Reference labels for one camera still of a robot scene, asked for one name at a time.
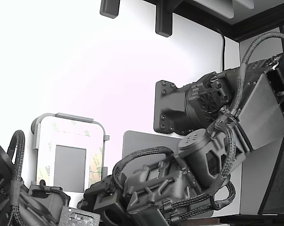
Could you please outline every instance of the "wire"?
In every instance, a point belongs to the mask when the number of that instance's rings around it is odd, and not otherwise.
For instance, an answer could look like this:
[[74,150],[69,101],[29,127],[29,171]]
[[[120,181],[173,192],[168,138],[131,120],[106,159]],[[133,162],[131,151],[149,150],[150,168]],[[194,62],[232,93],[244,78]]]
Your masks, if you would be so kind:
[[123,191],[123,186],[121,185],[120,181],[118,180],[118,177],[120,176],[123,168],[132,160],[139,158],[139,157],[142,157],[142,156],[151,155],[151,154],[172,155],[173,151],[168,147],[160,146],[160,147],[142,149],[142,150],[139,150],[139,151],[136,151],[136,152],[133,152],[133,153],[127,155],[122,160],[117,162],[116,165],[114,166],[113,173],[112,173],[113,183],[116,184],[121,191]]
[[39,182],[39,187],[45,191],[45,192],[53,192],[53,193],[56,193],[56,194],[59,194],[61,197],[62,197],[62,200],[63,200],[63,205],[65,206],[66,204],[69,205],[69,202],[70,202],[70,199],[71,197],[66,195],[64,192],[60,191],[60,190],[55,190],[55,189],[52,189],[52,188],[48,188],[46,189],[45,188],[46,186],[46,182],[45,180],[41,180]]
[[240,65],[240,69],[239,69],[239,76],[237,77],[237,90],[236,90],[236,94],[234,97],[234,100],[232,102],[232,105],[230,107],[230,113],[232,115],[235,115],[239,105],[240,105],[240,101],[242,98],[242,93],[243,93],[243,87],[244,87],[244,81],[245,81],[245,72],[246,72],[246,66],[249,63],[250,57],[252,55],[252,53],[254,52],[254,50],[257,48],[257,46],[263,42],[266,39],[270,39],[270,38],[281,38],[284,39],[284,34],[279,33],[279,32],[268,32],[265,33],[263,35],[261,35],[260,37],[256,38],[256,40],[250,45],[250,47],[248,48],[248,50],[246,51],[242,61],[241,61],[241,65]]
[[221,34],[221,37],[222,37],[222,56],[221,56],[221,65],[222,66],[221,66],[221,68],[222,68],[222,71],[224,71],[225,70],[226,38],[217,27],[215,27],[215,29],[218,31],[219,34]]
[[16,131],[13,134],[10,143],[13,144],[13,146],[16,149],[16,160],[15,160],[15,171],[12,176],[12,181],[10,186],[11,213],[8,221],[8,226],[10,226],[13,223],[13,220],[15,220],[15,222],[20,226],[26,226],[21,218],[19,210],[19,199],[20,199],[20,190],[22,182],[21,173],[22,173],[23,158],[25,151],[24,132],[21,130]]

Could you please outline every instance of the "bolt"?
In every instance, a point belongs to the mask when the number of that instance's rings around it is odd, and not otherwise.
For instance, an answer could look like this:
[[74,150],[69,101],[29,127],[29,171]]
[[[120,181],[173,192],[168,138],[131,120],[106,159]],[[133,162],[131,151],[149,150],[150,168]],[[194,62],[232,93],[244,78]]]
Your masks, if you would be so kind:
[[228,96],[225,95],[223,98],[222,98],[223,101],[227,101],[228,100]]
[[215,86],[215,88],[220,89],[220,88],[221,88],[221,84],[218,83],[218,84]]
[[149,204],[150,206],[153,206],[153,205],[155,204],[155,201],[150,200],[150,201],[148,202],[148,204]]

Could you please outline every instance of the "mounting bracket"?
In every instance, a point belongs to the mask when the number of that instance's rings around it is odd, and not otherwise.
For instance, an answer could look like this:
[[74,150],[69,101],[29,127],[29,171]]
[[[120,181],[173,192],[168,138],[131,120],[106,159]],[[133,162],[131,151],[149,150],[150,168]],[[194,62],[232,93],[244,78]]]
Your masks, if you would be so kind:
[[120,0],[101,0],[100,14],[109,18],[116,18],[119,14]]
[[173,11],[183,0],[158,0],[156,9],[156,33],[164,37],[172,35]]

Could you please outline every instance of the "black plastic housing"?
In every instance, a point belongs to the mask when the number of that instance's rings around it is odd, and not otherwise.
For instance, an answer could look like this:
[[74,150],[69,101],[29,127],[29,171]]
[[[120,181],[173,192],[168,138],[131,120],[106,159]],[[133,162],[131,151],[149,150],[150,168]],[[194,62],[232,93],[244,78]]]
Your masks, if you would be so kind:
[[206,128],[218,116],[222,106],[233,97],[224,78],[210,82],[216,73],[177,88],[168,81],[156,83],[154,130],[159,133],[187,135]]
[[[252,87],[260,75],[267,71],[268,81],[284,113],[284,54],[248,64],[244,98],[250,97],[252,90],[248,86]],[[231,103],[237,89],[238,76],[239,68],[228,69],[219,74],[209,73],[182,88],[177,88],[174,83],[168,81],[158,81],[154,130],[158,133],[175,132],[185,136],[196,129],[206,129],[216,119],[219,110]]]

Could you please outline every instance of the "black device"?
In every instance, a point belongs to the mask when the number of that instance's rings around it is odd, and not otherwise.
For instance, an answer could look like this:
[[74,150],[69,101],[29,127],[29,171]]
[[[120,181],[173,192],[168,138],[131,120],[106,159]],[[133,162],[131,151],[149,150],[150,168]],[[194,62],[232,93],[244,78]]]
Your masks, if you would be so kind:
[[[113,175],[85,191],[78,208],[99,213],[107,226],[167,226],[229,205],[235,197],[230,173],[249,154],[284,137],[284,54],[247,62],[182,88],[158,81],[154,130],[185,137],[173,153],[157,147],[126,156]],[[166,158],[125,178],[124,166],[142,153]],[[228,198],[215,201],[223,186]]]
[[7,152],[0,146],[0,226],[64,226],[69,219],[72,225],[98,226],[98,214],[68,207],[70,197],[61,187],[46,186],[44,180],[29,189],[24,185],[21,178],[24,144],[24,133],[18,130]]

